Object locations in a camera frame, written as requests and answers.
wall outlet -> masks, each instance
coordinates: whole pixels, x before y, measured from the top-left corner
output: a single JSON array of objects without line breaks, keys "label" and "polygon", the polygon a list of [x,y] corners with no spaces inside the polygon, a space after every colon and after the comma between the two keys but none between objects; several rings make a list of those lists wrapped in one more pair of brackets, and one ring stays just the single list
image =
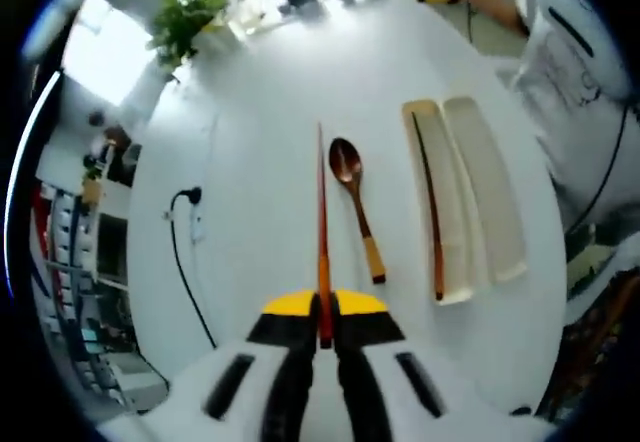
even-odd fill
[{"label": "wall outlet", "polygon": [[190,234],[191,243],[197,244],[204,239],[204,223],[202,221],[202,207],[201,204],[195,204],[191,206],[190,219]]}]

wooden spoon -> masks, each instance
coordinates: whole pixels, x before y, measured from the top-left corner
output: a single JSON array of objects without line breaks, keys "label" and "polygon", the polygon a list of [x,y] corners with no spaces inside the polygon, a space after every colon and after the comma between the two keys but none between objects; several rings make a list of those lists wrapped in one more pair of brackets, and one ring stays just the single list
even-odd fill
[{"label": "wooden spoon", "polygon": [[362,180],[362,161],[356,148],[348,140],[337,138],[331,142],[329,148],[329,165],[331,171],[351,194],[353,204],[358,216],[360,233],[364,240],[364,247],[367,252],[367,262],[374,284],[382,284],[386,281],[384,264],[380,258],[378,247],[376,246],[371,229],[364,215],[364,208],[360,200],[360,181]]}]

white shirt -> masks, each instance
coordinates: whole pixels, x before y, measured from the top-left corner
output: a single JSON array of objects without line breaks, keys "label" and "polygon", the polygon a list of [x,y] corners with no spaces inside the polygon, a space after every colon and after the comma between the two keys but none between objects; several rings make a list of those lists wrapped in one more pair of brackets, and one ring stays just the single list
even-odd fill
[{"label": "white shirt", "polygon": [[[566,231],[605,177],[624,107],[600,93],[536,0],[516,0],[516,6],[530,37],[512,89],[535,122]],[[640,124],[631,110],[610,177],[585,223],[616,225],[618,239],[640,230]]]}]

spoon handle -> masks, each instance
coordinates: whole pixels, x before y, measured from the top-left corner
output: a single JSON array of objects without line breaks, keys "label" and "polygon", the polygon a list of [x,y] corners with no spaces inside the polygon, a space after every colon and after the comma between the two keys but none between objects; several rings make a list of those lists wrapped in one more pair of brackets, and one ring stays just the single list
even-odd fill
[{"label": "spoon handle", "polygon": [[367,253],[367,262],[369,264],[369,271],[371,272],[371,278],[374,284],[382,284],[387,280],[386,269],[382,263],[382,257],[378,251],[376,241],[371,234],[369,224],[367,223],[367,217],[364,215],[364,208],[362,207],[362,201],[360,200],[360,194],[358,192],[351,192],[353,197],[353,203],[356,207],[356,214],[358,216],[358,225],[360,225],[360,233],[364,241],[365,252]]}]

red chopstick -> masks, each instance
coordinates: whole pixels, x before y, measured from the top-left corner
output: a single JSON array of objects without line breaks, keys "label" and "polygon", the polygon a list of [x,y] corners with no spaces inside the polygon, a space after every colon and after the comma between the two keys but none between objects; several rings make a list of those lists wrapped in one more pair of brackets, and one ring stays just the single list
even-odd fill
[{"label": "red chopstick", "polygon": [[331,273],[329,267],[329,242],[327,240],[327,198],[324,176],[324,145],[322,126],[318,123],[318,295],[320,320],[318,330],[320,347],[331,348],[333,327],[331,323]]}]

